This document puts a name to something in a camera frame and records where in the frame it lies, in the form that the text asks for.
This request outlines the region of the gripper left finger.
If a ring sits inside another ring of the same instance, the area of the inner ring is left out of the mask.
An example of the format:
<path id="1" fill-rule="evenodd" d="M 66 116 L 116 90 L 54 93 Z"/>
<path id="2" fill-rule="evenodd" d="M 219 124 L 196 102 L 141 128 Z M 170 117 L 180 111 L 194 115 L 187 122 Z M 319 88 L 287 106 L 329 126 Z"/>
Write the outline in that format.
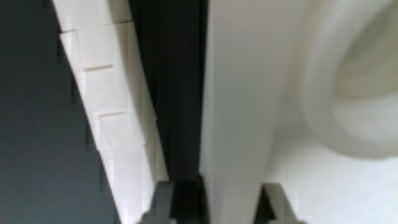
<path id="1" fill-rule="evenodd" d="M 200 181 L 161 182 L 150 211 L 139 224 L 209 224 L 205 189 Z"/>

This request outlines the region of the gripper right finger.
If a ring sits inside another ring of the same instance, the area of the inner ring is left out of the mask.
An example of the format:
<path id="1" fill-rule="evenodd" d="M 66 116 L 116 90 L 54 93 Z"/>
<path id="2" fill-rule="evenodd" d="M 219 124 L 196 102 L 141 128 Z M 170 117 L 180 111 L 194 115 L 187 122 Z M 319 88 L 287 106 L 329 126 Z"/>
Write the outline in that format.
<path id="1" fill-rule="evenodd" d="M 297 218 L 280 183 L 265 183 L 262 186 L 255 224 L 306 224 Z"/>

